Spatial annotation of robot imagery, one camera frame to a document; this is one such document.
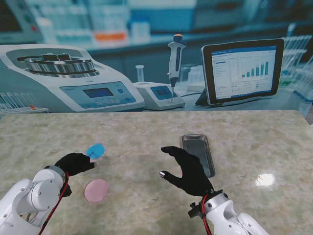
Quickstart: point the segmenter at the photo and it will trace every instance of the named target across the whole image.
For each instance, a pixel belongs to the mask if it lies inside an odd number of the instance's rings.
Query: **tablet screen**
[[[212,51],[216,99],[270,92],[276,49],[267,46]]]

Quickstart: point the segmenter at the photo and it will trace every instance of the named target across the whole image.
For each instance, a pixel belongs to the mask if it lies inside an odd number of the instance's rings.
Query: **display screen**
[[[247,47],[212,52],[216,99],[272,89],[276,47]]]
[[[157,90],[156,91],[159,95],[165,95],[167,94],[167,91],[166,90]]]
[[[0,0],[0,33],[20,32],[22,30],[9,6],[4,0]]]
[[[109,90],[109,88],[98,88],[98,89],[90,89],[90,90],[83,90],[83,91],[90,98],[113,96],[113,93]]]

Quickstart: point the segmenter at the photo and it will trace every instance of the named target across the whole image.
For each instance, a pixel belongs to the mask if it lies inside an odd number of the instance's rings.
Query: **blue disc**
[[[98,159],[101,158],[105,153],[104,146],[100,143],[96,143],[89,147],[86,154],[91,159]]]

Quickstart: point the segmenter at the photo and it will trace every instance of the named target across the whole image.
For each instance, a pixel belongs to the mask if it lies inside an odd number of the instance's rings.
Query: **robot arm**
[[[89,157],[72,153],[56,166],[40,170],[32,181],[18,181],[0,200],[0,234],[38,235],[48,222],[47,216],[64,196],[68,176],[95,166]]]
[[[203,220],[208,235],[213,233],[206,219],[213,223],[215,235],[269,235],[252,216],[236,214],[233,201],[222,190],[214,191],[198,157],[173,146],[161,150],[175,157],[182,177],[178,178],[167,171],[161,171],[160,176],[190,195],[203,197],[198,205],[190,205],[192,210],[188,214],[191,218],[199,216]]]

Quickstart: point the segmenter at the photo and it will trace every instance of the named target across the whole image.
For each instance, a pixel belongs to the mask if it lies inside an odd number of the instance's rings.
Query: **pink disc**
[[[89,202],[100,202],[106,197],[108,189],[109,184],[104,180],[91,181],[85,188],[85,198]]]

